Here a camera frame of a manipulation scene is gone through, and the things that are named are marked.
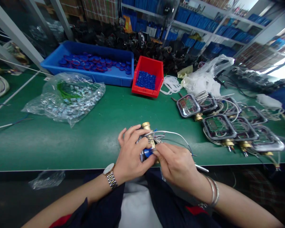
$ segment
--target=red plastic bin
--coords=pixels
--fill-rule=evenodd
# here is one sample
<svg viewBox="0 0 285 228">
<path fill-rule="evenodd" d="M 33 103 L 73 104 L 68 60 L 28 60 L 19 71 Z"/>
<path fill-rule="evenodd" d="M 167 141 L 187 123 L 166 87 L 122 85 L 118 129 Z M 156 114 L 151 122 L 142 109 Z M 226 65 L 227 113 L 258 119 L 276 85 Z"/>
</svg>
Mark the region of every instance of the red plastic bin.
<svg viewBox="0 0 285 228">
<path fill-rule="evenodd" d="M 136 85 L 139 72 L 144 71 L 149 74 L 155 75 L 155 90 L 142 88 Z M 134 79 L 132 84 L 132 93 L 145 95 L 148 97 L 157 98 L 162 83 L 164 82 L 164 64 L 161 61 L 150 59 L 144 56 L 140 56 L 136 69 L 134 71 Z"/>
</svg>

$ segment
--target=watch face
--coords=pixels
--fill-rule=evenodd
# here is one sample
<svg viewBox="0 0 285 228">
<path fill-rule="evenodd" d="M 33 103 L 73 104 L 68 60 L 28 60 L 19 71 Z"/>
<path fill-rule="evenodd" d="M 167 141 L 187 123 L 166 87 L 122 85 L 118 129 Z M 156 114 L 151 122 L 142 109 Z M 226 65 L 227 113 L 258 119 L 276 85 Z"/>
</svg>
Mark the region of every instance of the watch face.
<svg viewBox="0 0 285 228">
<path fill-rule="evenodd" d="M 114 163 L 109 164 L 105 169 L 104 169 L 104 175 L 107 175 L 114 167 Z"/>
</svg>

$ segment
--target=fan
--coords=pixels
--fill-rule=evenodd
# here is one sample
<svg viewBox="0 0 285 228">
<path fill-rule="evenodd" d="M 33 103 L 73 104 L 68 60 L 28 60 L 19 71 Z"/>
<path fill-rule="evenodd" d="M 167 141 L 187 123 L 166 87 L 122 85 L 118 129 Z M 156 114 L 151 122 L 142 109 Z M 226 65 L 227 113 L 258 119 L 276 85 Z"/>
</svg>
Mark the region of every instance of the fan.
<svg viewBox="0 0 285 228">
<path fill-rule="evenodd" d="M 164 30 L 168 25 L 169 19 L 172 17 L 175 7 L 180 3 L 179 0 L 160 0 L 157 5 L 157 14 L 164 16 L 164 23 L 161 28 L 159 40 L 162 40 Z"/>
</svg>

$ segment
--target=woman's left hand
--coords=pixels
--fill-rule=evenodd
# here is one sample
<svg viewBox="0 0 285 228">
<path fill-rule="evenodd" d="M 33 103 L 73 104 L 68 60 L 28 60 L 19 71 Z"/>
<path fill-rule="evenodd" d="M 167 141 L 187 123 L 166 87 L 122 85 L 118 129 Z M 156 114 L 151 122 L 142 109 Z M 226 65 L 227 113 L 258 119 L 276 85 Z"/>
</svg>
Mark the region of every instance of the woman's left hand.
<svg viewBox="0 0 285 228">
<path fill-rule="evenodd" d="M 140 161 L 140 153 L 145 148 L 151 148 L 151 144 L 146 137 L 143 137 L 137 144 L 140 135 L 151 132 L 140 129 L 141 125 L 123 129 L 118 136 L 120 153 L 114 168 L 114 176 L 118 185 L 134 178 L 142 176 L 156 160 L 155 155 L 151 155 L 144 162 Z"/>
</svg>

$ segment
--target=forearm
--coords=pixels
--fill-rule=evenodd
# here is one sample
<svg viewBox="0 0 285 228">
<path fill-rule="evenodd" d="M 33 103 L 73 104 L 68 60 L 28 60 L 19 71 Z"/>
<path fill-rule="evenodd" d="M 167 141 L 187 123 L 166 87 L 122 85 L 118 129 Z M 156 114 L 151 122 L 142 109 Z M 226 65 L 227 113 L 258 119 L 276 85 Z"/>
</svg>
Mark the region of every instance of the forearm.
<svg viewBox="0 0 285 228">
<path fill-rule="evenodd" d="M 200 175 L 201 184 L 198 189 L 191 192 L 199 200 L 211 204 L 212 189 L 205 176 Z M 217 182 L 219 189 L 219 200 L 215 210 L 239 227 L 284 227 L 267 210 L 260 205 L 236 191 L 235 189 Z"/>
<path fill-rule="evenodd" d="M 28 221 L 23 228 L 48 228 L 59 218 L 72 214 L 85 200 L 91 204 L 111 191 L 107 178 L 101 174 L 92 181 L 64 195 Z"/>
</svg>

